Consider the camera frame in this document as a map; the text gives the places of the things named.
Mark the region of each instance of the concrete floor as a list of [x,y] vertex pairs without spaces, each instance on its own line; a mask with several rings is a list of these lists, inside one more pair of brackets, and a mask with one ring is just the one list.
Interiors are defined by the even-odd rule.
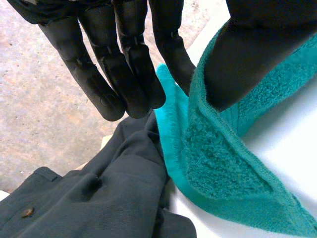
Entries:
[[[186,47],[210,19],[207,2],[185,0],[180,34]],[[5,0],[0,14],[0,190],[12,192],[40,166],[64,175],[90,160],[118,122],[99,115],[36,25]],[[163,60],[154,44],[150,12],[144,35],[157,66]],[[96,62],[85,35],[84,40]]]

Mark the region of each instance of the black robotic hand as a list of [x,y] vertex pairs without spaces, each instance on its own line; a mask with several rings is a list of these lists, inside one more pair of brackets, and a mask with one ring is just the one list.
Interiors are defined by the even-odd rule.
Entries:
[[[147,0],[8,0],[30,23],[39,24],[72,76],[109,121],[124,112],[141,118],[165,102],[144,44]],[[189,92],[195,69],[178,35],[184,0],[149,0],[156,44],[176,82]],[[79,22],[112,88],[92,63]],[[117,32],[121,42],[120,51]]]

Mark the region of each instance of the brown spot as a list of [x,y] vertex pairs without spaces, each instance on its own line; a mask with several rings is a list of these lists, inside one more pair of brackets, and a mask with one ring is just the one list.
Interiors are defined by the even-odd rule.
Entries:
[[27,218],[27,217],[30,217],[32,216],[34,213],[34,208],[29,208],[29,209],[26,209],[22,212],[21,216],[22,218]]

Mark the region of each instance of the teal towel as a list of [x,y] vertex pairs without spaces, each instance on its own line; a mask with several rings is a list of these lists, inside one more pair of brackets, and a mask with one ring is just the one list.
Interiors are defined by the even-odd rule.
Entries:
[[204,65],[217,35],[197,66],[189,98],[167,67],[158,67],[166,103],[155,113],[168,173],[194,204],[220,218],[271,232],[317,237],[316,220],[241,140],[260,116],[317,74],[317,36],[243,100],[218,113],[207,103],[204,85]]

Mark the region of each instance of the white surface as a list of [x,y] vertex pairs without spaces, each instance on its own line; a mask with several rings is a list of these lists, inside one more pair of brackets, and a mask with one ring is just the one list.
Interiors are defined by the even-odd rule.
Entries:
[[8,197],[10,194],[0,190],[0,201],[4,200],[6,197]]
[[[197,64],[209,40],[229,19],[225,2],[192,44],[188,53]],[[247,147],[317,217],[317,77],[296,95],[255,123],[244,137]],[[225,221],[192,204],[178,189],[171,193],[171,210],[189,217],[198,238],[291,238]]]

